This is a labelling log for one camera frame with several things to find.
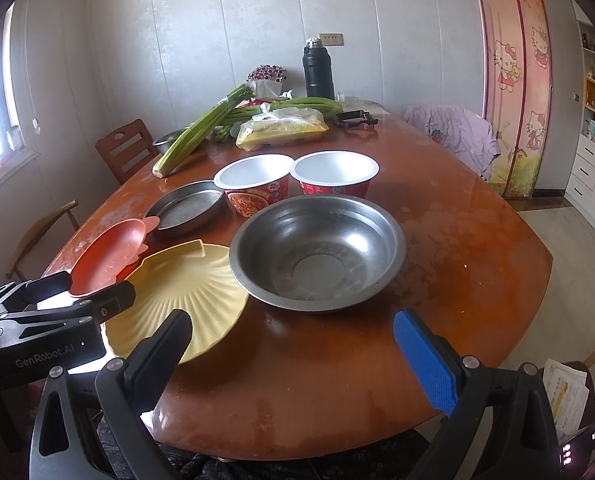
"thermos lid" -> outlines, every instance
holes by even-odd
[[[308,40],[306,40],[306,46],[308,48],[315,48],[318,46],[323,46],[322,40],[320,40],[320,38],[308,38]]]

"paper document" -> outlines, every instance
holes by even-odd
[[[551,403],[558,439],[578,431],[589,389],[586,372],[580,372],[552,359],[544,365],[544,388]]]

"pink wardrobe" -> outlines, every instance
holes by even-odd
[[[501,155],[490,184],[504,197],[535,187],[548,130],[551,49],[543,0],[481,0],[485,39],[485,117]]]

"yellow plate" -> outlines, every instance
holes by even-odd
[[[180,364],[221,341],[242,315],[248,294],[228,264],[228,247],[194,240],[148,256],[128,277],[135,304],[106,322],[108,344],[127,357],[151,336],[170,311],[181,308],[193,321],[193,338]]]

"instant noodle cup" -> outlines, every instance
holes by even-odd
[[[298,158],[291,175],[305,194],[335,193],[364,198],[379,172],[375,160],[356,152],[317,152]]]
[[[255,155],[237,160],[217,172],[213,182],[245,218],[288,197],[293,159],[287,155]]]

